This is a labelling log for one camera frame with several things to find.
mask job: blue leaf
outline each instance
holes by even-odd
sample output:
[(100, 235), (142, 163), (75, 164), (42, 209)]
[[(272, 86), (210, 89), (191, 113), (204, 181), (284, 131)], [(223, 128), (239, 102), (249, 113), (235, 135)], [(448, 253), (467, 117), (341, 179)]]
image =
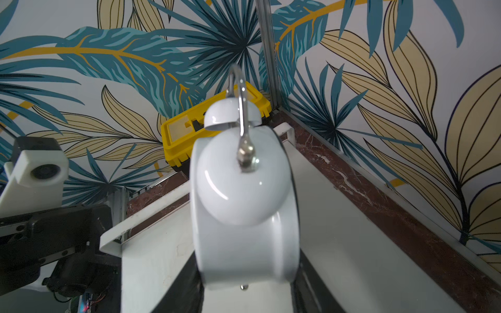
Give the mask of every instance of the blue leaf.
[(388, 179), (386, 179), (386, 177), (384, 177), (383, 174), (381, 174), (381, 172), (379, 172), (378, 169), (374, 165), (372, 165), (372, 163), (367, 158), (369, 158), (374, 163), (376, 163), (380, 166), (381, 166), (381, 164), (383, 164), (382, 167), (384, 169), (389, 168), (389, 167), (387, 167), (383, 162), (381, 162), (379, 159), (374, 157), (372, 154), (370, 154), (367, 150), (365, 150), (362, 146), (357, 144), (352, 139), (350, 139), (346, 136), (340, 136), (340, 138), (341, 138), (341, 141), (344, 142), (348, 147), (350, 147), (350, 149), (360, 158), (360, 160), (362, 160), (362, 162), (364, 162), (365, 165), (367, 165), (374, 173), (376, 173), (376, 175), (379, 178), (381, 178), (388, 186), (390, 186), (390, 188), (394, 189), (393, 186), (388, 181)]
[(0, 70), (0, 82), (51, 82), (51, 83), (73, 83), (80, 85), (79, 82), (69, 78), (44, 75), (44, 74), (3, 74)]
[(88, 172), (87, 170), (83, 169), (80, 165), (78, 165), (77, 163), (75, 163), (75, 161), (73, 160), (69, 160), (70, 161), (70, 169), (82, 176), (85, 176), (87, 178), (91, 178), (91, 179), (95, 179), (97, 181), (101, 181), (99, 179), (99, 177), (95, 176), (94, 174)]
[(13, 0), (2, 12), (0, 12), (0, 35), (10, 23), (17, 6), (18, 0)]
[(485, 241), (485, 240), (482, 240), (480, 238), (477, 238), (473, 235), (469, 235), (472, 239), (475, 239), (476, 241), (480, 242), (481, 244), (483, 244), (484, 246), (492, 249), (494, 252), (496, 252), (497, 254), (501, 254), (501, 244), (496, 244), (496, 243), (491, 243), (491, 242), (488, 242), (488, 241)]
[(339, 127), (339, 125), (346, 119), (346, 117), (348, 117), (351, 111), (357, 106), (357, 104), (360, 102), (360, 100), (362, 100), (362, 98), (368, 91), (369, 90), (366, 90), (360, 95), (355, 96), (341, 108), (338, 114), (338, 119), (336, 120), (336, 127)]
[(394, 138), (389, 138), (389, 137), (374, 135), (374, 134), (371, 134), (371, 133), (361, 132), (361, 131), (353, 130), (353, 129), (338, 128), (338, 130), (347, 130), (349, 132), (359, 133), (359, 134), (371, 136), (371, 137), (374, 137), (374, 138), (379, 138), (379, 139), (383, 139), (383, 140), (388, 140), (388, 141), (391, 141), (391, 142), (399, 143), (399, 144), (404, 145), (404, 146), (409, 146), (409, 147), (413, 147), (413, 148), (423, 149), (423, 145), (420, 145), (420, 144), (417, 144), (417, 143), (413, 143), (413, 142), (409, 142), (409, 141), (403, 141), (403, 140), (398, 140), (398, 139), (394, 139)]
[(393, 51), (397, 50), (402, 41), (404, 41), (412, 24), (413, 16), (412, 0), (398, 0), (397, 24), (395, 27), (395, 38), (393, 42)]
[(290, 95), (294, 88), (294, 74), (299, 57), (324, 37), (328, 15), (319, 16), (314, 21), (307, 21), (293, 29), (289, 26), (323, 7), (324, 4), (313, 0), (294, 0), (272, 14), (274, 38), (278, 49), (278, 73), (284, 98)]
[(351, 11), (353, 10), (353, 7), (355, 6), (355, 1), (356, 0), (345, 0), (345, 5), (343, 8), (343, 16), (341, 17), (341, 26), (339, 27), (339, 39), (341, 39), (341, 35), (343, 34), (344, 28), (346, 27), (346, 24), (348, 23), (348, 19), (350, 18)]
[(87, 159), (89, 160), (89, 164), (91, 166), (92, 171), (94, 172), (96, 177), (99, 177), (101, 181), (107, 183), (108, 180), (104, 176), (103, 171), (101, 170), (99, 165), (97, 165), (96, 160), (94, 160), (94, 157), (92, 157), (91, 153), (89, 152), (89, 149), (85, 149), (85, 150), (87, 150)]
[(66, 41), (64, 38), (54, 36), (27, 36), (12, 39), (0, 45), (0, 59), (7, 58), (29, 48), (49, 44), (61, 44), (64, 41)]
[(115, 168), (115, 170), (113, 171), (113, 174), (111, 174), (110, 180), (113, 178), (113, 175), (115, 175), (115, 173), (120, 168), (120, 166), (122, 166), (122, 164), (124, 163), (124, 161), (129, 157), (129, 155), (131, 154), (132, 150), (134, 150), (134, 148), (136, 148), (136, 146), (137, 146), (137, 144), (133, 144), (132, 145), (132, 147), (129, 149), (129, 152), (127, 152), (127, 154), (124, 156), (124, 158), (122, 159), (122, 161), (120, 161), (120, 163), (118, 164), (117, 168)]
[(383, 26), (383, 0), (367, 0), (367, 34), (369, 35), (369, 57), (376, 50)]
[(338, 102), (339, 94), (341, 93), (341, 83), (343, 82), (343, 67), (344, 64), (339, 68), (332, 81), (331, 88), (331, 109), (334, 116), (334, 121), (338, 119)]
[(461, 14), (457, 10), (453, 0), (434, 0), (437, 6), (442, 10), (445, 18), (449, 21), (454, 35), (456, 36), (456, 46), (459, 47), (464, 37), (464, 25)]
[(14, 121), (2, 111), (0, 111), (0, 122), (4, 123), (5, 126), (9, 127), (17, 134), (21, 136), (26, 136), (26, 134), (21, 130), (21, 128), (19, 128), (19, 126), (16, 123), (14, 123)]
[(135, 175), (135, 174), (137, 174), (137, 173), (139, 173), (139, 172), (147, 169), (148, 167), (150, 167), (151, 165), (153, 165), (155, 162), (151, 162), (150, 164), (143, 165), (140, 168), (137, 168), (137, 169), (135, 169), (133, 171), (130, 171), (130, 172), (128, 172), (128, 173), (126, 173), (126, 174), (118, 177), (117, 179), (113, 180), (111, 183), (120, 184), (120, 183), (123, 183), (125, 181), (130, 181), (130, 180), (132, 180), (131, 177), (133, 175)]
[(170, 47), (201, 48), (192, 52), (191, 56), (194, 58), (190, 62), (197, 65), (193, 68), (191, 76), (197, 78), (199, 82), (207, 81), (203, 90), (209, 90), (218, 81), (216, 92), (221, 90), (232, 63), (238, 63), (247, 80), (252, 77), (254, 81), (250, 82), (258, 86), (254, 65), (247, 57), (250, 46), (261, 42), (257, 13), (253, 8), (254, 2), (251, 0), (240, 8), (236, 0), (222, 0), (222, 7), (218, 2), (212, 2), (214, 8), (212, 9), (202, 0), (181, 1), (207, 25), (194, 22), (150, 1), (159, 10), (196, 29), (196, 31), (157, 30), (152, 33), (166, 34), (169, 31), (176, 31), (173, 37), (181, 39), (169, 41)]
[(64, 68), (66, 62), (58, 59), (31, 59), (0, 64), (0, 74), (13, 73), (32, 68)]
[(33, 123), (36, 123), (36, 124), (43, 126), (43, 127), (47, 127), (48, 129), (52, 129), (53, 131), (61, 134), (59, 129), (54, 124), (52, 124), (51, 122), (49, 122), (45, 118), (41, 117), (40, 115), (38, 115), (38, 114), (28, 110), (28, 109), (17, 106), (15, 104), (4, 101), (2, 99), (0, 99), (0, 107), (6, 108), (12, 112), (16, 112), (17, 114), (21, 115), (22, 117), (27, 118), (28, 120), (32, 121)]

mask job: cable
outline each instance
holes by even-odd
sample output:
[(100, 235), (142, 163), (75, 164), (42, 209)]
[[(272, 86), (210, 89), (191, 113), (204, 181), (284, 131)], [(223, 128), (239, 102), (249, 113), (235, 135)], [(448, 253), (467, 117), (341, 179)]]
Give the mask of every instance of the cable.
[(68, 300), (66, 300), (66, 301), (61, 301), (61, 300), (59, 300), (59, 299), (56, 297), (56, 293), (55, 293), (54, 291), (52, 292), (52, 295), (54, 296), (54, 299), (56, 299), (56, 301), (57, 301), (57, 302), (59, 302), (59, 303), (66, 303), (66, 302), (70, 302), (70, 301), (71, 301), (71, 298), (70, 298), (70, 299), (68, 299)]

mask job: white table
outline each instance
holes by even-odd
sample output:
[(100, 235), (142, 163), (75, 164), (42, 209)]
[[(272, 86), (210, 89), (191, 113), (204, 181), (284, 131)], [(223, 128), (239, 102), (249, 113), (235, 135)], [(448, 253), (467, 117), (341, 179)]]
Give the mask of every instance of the white table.
[[(301, 249), (346, 312), (463, 312), (423, 270), (284, 142), (296, 183)], [(122, 244), (122, 312), (153, 309), (193, 252), (189, 203)], [(204, 313), (292, 312), (288, 284), (206, 290)]]

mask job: metal handle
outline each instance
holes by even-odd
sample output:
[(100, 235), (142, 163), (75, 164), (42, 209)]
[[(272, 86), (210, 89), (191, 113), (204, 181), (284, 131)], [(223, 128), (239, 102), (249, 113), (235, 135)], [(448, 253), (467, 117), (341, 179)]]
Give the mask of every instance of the metal handle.
[(242, 70), (238, 67), (238, 65), (233, 64), (230, 66), (228, 80), (229, 86), (226, 90), (226, 97), (235, 97), (233, 85), (236, 80), (238, 105), (240, 109), (240, 141), (238, 143), (236, 159), (238, 160), (242, 173), (251, 173), (254, 172), (257, 167), (256, 149), (249, 136), (249, 127), (251, 125), (248, 120), (247, 99), (245, 98), (245, 79), (243, 78)]

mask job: metal frame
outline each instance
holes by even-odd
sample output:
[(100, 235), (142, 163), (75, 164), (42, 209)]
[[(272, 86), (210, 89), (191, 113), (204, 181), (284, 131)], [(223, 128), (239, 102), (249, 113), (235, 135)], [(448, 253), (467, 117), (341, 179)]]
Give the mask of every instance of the metal frame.
[(268, 85), (270, 87), (272, 108), (277, 109), (282, 102), (281, 87), (278, 74), (278, 64), (275, 55), (275, 40), (273, 36), (273, 23), (270, 0), (257, 0), (261, 39), (265, 55), (266, 69), (268, 71)]
[(228, 89), (226, 90), (226, 97), (235, 97), (233, 85), (236, 80), (237, 94), (238, 94), (238, 110), (240, 114), (240, 140), (238, 142), (238, 150), (236, 152), (236, 159), (240, 165), (240, 170), (242, 173), (252, 173), (256, 170), (256, 147), (251, 141), (249, 136), (249, 128), (252, 127), (248, 119), (248, 106), (247, 99), (245, 97), (245, 78), (243, 76), (242, 70), (237, 64), (233, 64), (229, 68), (228, 73)]
[(115, 239), (122, 236), (122, 234), (124, 234), (129, 229), (136, 227), (140, 223), (147, 220), (149, 217), (160, 212), (161, 210), (166, 208), (169, 204), (187, 195), (189, 191), (190, 191), (190, 182), (187, 181), (181, 186), (162, 196), (160, 199), (147, 205), (136, 214), (120, 222), (115, 227), (109, 229), (108, 231), (106, 231), (104, 234), (101, 235), (99, 250), (110, 255), (122, 257), (122, 243), (116, 242)]

